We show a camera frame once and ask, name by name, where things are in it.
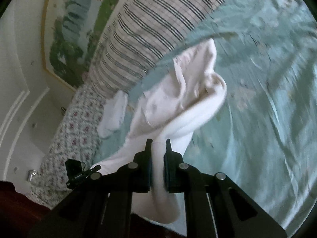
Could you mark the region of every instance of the small white cloth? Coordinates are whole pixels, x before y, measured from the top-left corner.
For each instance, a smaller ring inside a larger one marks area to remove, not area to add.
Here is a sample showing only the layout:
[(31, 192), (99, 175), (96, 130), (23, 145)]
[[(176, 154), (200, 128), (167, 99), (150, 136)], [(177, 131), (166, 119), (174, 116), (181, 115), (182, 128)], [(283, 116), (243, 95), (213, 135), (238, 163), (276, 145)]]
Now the small white cloth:
[(106, 100), (102, 120), (97, 129), (99, 137), (106, 138), (120, 128), (126, 115), (127, 104), (128, 94), (121, 90), (112, 99)]
[(195, 129), (210, 120), (226, 97), (226, 83), (214, 72), (216, 48), (212, 39), (184, 51), (174, 58), (171, 71), (138, 101), (130, 132), (120, 150), (99, 162), (103, 175), (116, 172), (152, 143), (152, 189), (134, 193), (132, 212), (159, 223), (177, 220), (180, 210), (175, 194), (164, 187), (166, 140), (173, 151), (184, 154)]

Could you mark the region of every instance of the painting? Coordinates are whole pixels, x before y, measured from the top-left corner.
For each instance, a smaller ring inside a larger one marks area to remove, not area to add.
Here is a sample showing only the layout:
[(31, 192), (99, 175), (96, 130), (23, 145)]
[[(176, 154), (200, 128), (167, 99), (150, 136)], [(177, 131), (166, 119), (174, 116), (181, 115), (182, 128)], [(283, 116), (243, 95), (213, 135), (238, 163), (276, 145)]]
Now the painting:
[(47, 0), (42, 22), (45, 68), (72, 89), (88, 77), (98, 40), (118, 0)]

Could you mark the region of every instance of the striped fabric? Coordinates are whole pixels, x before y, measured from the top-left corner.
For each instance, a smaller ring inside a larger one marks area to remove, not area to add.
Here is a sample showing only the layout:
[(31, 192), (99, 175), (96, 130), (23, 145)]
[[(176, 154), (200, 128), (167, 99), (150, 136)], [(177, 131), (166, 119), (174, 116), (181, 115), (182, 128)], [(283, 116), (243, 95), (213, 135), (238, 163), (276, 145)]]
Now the striped fabric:
[(225, 0), (127, 0), (104, 29), (90, 78), (104, 97), (128, 91)]

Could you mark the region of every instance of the bed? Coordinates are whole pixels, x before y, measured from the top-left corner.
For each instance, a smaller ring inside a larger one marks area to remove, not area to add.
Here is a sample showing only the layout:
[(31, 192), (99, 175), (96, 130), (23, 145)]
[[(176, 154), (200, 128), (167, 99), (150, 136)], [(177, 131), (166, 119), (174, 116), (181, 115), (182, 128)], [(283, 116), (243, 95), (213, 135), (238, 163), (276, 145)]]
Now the bed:
[[(50, 208), (60, 202), (69, 193), (65, 161), (90, 167), (115, 153), (140, 94), (169, 71), (175, 55), (212, 37), (228, 97), (195, 132), (184, 160), (201, 172), (225, 172), (295, 237), (316, 202), (316, 22), (303, 0), (197, 0), (186, 14), (187, 2), (178, 0), (165, 18), (153, 8), (162, 10), (166, 0), (119, 0), (100, 35), (90, 80), (78, 88), (32, 194)], [(96, 128), (103, 104), (119, 89), (129, 94), (126, 117), (102, 140)], [(167, 227), (185, 234), (182, 221)]]

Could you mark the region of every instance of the round rivet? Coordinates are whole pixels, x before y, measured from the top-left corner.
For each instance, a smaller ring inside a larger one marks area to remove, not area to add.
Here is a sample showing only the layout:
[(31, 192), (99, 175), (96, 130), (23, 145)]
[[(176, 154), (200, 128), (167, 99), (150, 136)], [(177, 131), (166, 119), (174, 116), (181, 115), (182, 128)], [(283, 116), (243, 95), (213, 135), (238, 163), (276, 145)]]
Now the round rivet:
[(101, 177), (101, 173), (95, 172), (90, 175), (91, 180), (98, 180)]
[(137, 164), (136, 162), (131, 162), (131, 163), (128, 164), (128, 167), (129, 167), (130, 169), (135, 169), (135, 168), (138, 167), (138, 164)]
[(188, 168), (188, 164), (186, 163), (180, 163), (179, 164), (179, 168), (182, 169), (182, 170), (186, 170)]
[(217, 173), (216, 177), (219, 180), (224, 180), (226, 178), (226, 175), (224, 173)]

